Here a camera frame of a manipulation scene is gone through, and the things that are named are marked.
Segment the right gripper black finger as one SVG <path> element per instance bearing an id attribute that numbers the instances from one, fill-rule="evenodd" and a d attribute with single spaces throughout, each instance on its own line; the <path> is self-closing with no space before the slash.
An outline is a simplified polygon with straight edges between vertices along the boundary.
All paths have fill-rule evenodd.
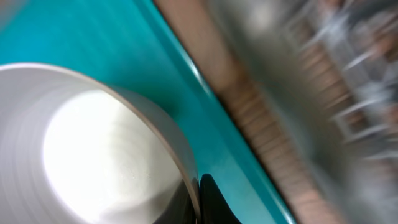
<path id="1" fill-rule="evenodd" d="M 201 177 L 200 200 L 203 224 L 241 224 L 210 174 Z"/>

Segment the grey-green bowl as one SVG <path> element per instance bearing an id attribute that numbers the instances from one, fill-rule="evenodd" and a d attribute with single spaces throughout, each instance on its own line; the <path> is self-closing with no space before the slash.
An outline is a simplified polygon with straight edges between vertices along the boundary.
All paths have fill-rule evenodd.
<path id="1" fill-rule="evenodd" d="M 3 65 L 1 222 L 200 223 L 193 152 L 133 91 L 54 65 Z"/>

